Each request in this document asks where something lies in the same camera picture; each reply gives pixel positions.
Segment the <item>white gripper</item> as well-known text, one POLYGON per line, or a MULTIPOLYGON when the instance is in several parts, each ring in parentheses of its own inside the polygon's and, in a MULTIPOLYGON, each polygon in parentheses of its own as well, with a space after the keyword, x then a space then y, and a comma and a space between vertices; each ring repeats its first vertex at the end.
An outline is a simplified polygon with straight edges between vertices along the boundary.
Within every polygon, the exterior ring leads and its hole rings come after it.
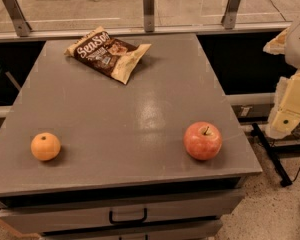
MULTIPOLYGON (((289 30, 284 29, 267 42, 263 51, 272 55, 285 53, 286 62, 300 69, 300 15, 289 30)), ((300 70, 297 70, 290 78, 279 79, 265 132, 270 138, 282 139, 290 135, 299 123, 300 70)))

